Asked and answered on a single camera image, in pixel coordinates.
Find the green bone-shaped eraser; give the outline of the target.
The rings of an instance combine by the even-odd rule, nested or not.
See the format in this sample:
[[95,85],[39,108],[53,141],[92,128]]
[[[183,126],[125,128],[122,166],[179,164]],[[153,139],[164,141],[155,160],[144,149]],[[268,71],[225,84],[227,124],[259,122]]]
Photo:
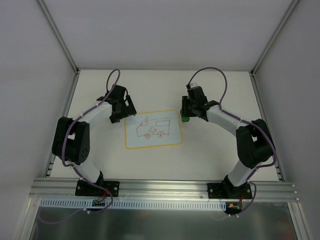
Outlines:
[[182,116],[182,117],[181,117],[181,121],[184,122],[184,123],[189,122],[189,121],[190,121],[190,117],[188,117],[188,116]]

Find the yellow-framed small whiteboard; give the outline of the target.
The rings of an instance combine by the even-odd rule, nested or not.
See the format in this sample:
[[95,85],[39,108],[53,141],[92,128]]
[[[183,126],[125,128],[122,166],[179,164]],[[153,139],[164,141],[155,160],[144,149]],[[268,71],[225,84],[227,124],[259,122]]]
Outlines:
[[181,145],[183,134],[176,110],[140,112],[124,121],[128,150]]

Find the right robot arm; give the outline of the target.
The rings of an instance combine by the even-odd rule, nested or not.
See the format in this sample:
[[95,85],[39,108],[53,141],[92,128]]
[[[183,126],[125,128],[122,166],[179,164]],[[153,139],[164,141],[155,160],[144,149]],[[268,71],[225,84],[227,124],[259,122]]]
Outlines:
[[238,162],[225,176],[215,191],[235,198],[246,186],[248,179],[260,168],[275,165],[276,149],[267,124],[262,119],[248,121],[224,109],[219,102],[209,101],[201,86],[186,85],[187,96],[182,97],[181,120],[198,117],[216,124],[236,138]]

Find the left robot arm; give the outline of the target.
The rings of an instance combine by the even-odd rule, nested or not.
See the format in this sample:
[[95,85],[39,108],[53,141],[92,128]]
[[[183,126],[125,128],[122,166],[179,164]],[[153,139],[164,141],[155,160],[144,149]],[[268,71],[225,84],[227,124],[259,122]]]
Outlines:
[[61,117],[56,126],[51,152],[61,159],[64,167],[71,167],[86,189],[94,196],[104,191],[104,177],[90,159],[91,132],[97,126],[119,123],[136,115],[137,111],[124,86],[114,85],[90,109],[79,116]]

